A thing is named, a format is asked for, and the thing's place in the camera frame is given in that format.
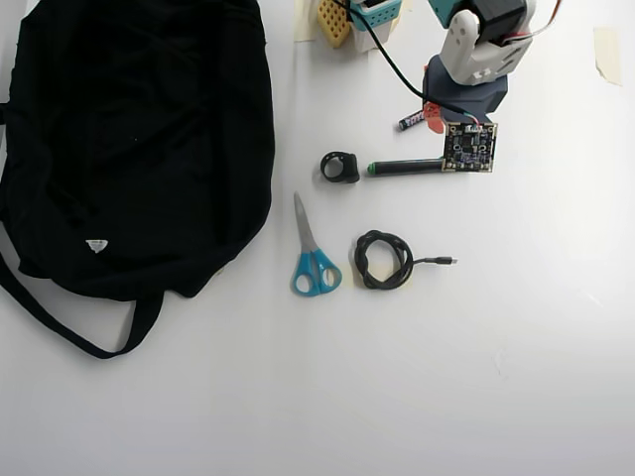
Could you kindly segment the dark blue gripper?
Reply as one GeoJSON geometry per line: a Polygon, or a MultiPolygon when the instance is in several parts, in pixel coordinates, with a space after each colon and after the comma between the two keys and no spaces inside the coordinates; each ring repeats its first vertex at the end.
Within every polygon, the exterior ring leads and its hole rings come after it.
{"type": "Polygon", "coordinates": [[[475,118],[486,118],[496,111],[508,92],[506,75],[493,82],[462,85],[454,82],[439,56],[433,56],[423,79],[423,93],[427,101],[424,119],[431,131],[445,132],[443,118],[465,118],[464,112],[475,118]]]}

